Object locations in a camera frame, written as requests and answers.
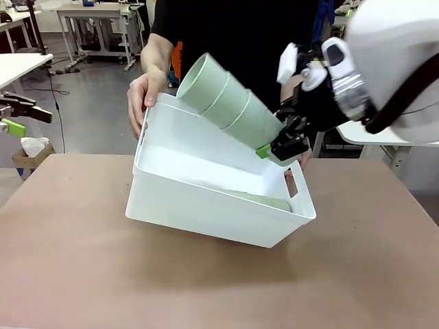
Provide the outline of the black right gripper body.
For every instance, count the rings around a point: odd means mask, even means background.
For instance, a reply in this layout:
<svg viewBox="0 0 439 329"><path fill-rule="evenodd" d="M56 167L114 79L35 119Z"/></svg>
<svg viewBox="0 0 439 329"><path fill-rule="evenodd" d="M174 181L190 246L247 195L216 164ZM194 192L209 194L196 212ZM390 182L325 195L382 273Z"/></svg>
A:
<svg viewBox="0 0 439 329"><path fill-rule="evenodd" d="M294 89L296 103L293 109L305 118L305 132L326 132L348 122L347 116L335 102L330 80L324 80L309 91L302 89L304 85L301 82Z"/></svg>

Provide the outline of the person's left hand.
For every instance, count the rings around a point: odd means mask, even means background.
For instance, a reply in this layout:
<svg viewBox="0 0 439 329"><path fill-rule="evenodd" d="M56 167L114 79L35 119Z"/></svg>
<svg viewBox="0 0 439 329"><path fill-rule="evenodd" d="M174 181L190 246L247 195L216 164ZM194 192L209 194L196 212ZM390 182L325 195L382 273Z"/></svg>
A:
<svg viewBox="0 0 439 329"><path fill-rule="evenodd" d="M300 164L300 168L302 169L302 171L305 170L305 167L307 166L307 163L309 162L309 160L312 158L312 155L313 155L311 144L310 144L308 138L306 138L306 144L308 146L307 151L302 153L300 155L300 158L298 159L298 162Z"/></svg>

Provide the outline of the person's right hand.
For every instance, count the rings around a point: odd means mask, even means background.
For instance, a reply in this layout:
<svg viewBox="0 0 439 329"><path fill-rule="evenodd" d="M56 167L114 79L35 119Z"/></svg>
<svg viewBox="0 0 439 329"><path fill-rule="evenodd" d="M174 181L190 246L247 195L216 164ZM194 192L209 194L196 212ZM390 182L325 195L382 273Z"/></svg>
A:
<svg viewBox="0 0 439 329"><path fill-rule="evenodd" d="M130 83L127 91L128 118L136 139L140 137L145 111L155 105L166 83L167 76L162 70L144 73Z"/></svg>

